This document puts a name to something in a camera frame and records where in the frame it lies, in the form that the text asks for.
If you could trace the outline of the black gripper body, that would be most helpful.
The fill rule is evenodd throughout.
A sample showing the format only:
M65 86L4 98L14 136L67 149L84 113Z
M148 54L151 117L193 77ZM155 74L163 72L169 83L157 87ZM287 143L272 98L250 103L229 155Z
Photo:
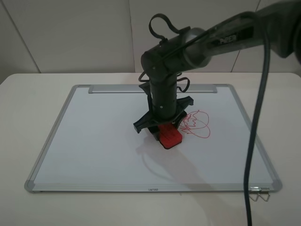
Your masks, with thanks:
M176 81L165 81L158 84L145 82L139 87L147 95L149 110L134 123L137 133L145 128L172 123L189 105L194 104L190 96L177 98Z

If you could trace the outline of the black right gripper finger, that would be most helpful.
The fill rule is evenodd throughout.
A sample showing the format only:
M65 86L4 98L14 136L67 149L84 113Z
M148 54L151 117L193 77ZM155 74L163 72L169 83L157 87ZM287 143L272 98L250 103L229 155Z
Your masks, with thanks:
M173 126L178 129L181 122L185 119L187 113L185 111L181 112L178 117L172 122Z

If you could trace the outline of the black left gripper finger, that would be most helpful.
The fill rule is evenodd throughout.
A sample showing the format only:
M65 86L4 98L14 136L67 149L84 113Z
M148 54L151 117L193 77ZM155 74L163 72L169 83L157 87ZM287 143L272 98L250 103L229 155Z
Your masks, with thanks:
M158 126L149 127L148 130L154 136L156 141L160 140L160 129Z

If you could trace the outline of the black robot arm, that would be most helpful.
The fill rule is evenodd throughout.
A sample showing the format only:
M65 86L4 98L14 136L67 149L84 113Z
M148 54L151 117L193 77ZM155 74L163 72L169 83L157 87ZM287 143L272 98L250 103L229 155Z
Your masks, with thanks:
M237 14L208 30L185 27L176 29L169 18L158 14L175 37L167 39L153 33L159 44L141 56L143 75L141 89L148 97L148 112L134 128L140 132L150 128L158 132L159 125L172 123L179 126L185 117L185 108L193 104L190 97L178 99L177 82L180 73L206 66L215 55L246 48L263 46L263 70L251 126L255 136L269 73L270 54L281 58L295 54L301 57L301 3L298 0L280 1L257 12Z

